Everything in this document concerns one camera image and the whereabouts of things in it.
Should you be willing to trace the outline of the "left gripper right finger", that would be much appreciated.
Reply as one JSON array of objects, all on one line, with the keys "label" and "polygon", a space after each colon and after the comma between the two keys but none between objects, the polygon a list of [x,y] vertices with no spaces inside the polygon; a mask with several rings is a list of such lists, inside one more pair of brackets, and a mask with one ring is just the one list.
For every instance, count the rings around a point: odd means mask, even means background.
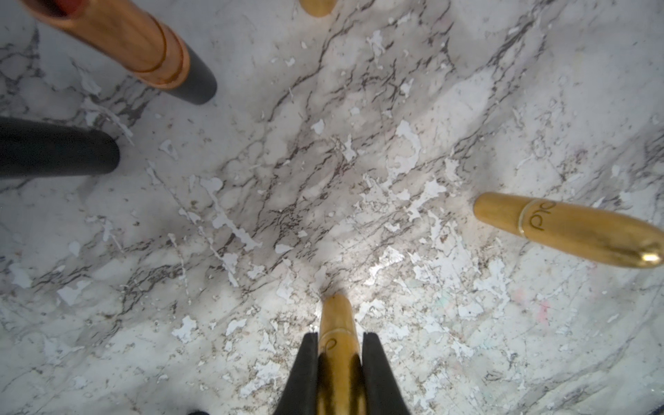
[{"label": "left gripper right finger", "polygon": [[376,333],[366,332],[363,335],[361,362],[367,393],[367,414],[409,415]]}]

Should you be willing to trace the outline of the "black lipstick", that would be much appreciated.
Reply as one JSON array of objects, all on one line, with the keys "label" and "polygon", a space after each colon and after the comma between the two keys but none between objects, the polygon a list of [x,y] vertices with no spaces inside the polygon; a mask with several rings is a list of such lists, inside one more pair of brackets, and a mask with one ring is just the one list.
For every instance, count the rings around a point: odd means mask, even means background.
[{"label": "black lipstick", "polygon": [[168,25],[132,1],[25,1],[38,20],[95,48],[143,83],[202,105],[214,98],[210,68]]}]

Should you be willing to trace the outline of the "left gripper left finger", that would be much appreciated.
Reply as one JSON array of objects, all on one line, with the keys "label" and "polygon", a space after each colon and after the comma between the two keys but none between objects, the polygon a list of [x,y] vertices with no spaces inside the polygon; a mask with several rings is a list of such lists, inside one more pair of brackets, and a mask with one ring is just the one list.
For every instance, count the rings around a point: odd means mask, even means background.
[{"label": "left gripper left finger", "polygon": [[316,415],[318,333],[304,335],[275,415]]}]

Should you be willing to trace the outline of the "gold lipstick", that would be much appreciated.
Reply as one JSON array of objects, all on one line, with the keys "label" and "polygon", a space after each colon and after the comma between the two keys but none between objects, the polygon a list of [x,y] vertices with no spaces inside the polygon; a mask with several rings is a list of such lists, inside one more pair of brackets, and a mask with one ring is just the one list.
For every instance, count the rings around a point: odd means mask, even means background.
[{"label": "gold lipstick", "polygon": [[318,414],[365,414],[367,395],[360,344],[349,299],[337,293],[323,302],[318,339]]},{"label": "gold lipstick", "polygon": [[479,195],[473,212],[495,228],[583,259],[627,268],[663,264],[663,231],[625,214],[495,192]]}]

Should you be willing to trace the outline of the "gold lipstick cap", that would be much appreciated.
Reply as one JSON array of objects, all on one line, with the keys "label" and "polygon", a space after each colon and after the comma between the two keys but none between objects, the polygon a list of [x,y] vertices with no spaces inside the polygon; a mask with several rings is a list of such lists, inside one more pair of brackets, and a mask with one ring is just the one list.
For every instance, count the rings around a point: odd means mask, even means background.
[{"label": "gold lipstick cap", "polygon": [[334,10],[337,0],[299,0],[303,10],[312,17],[326,17]]}]

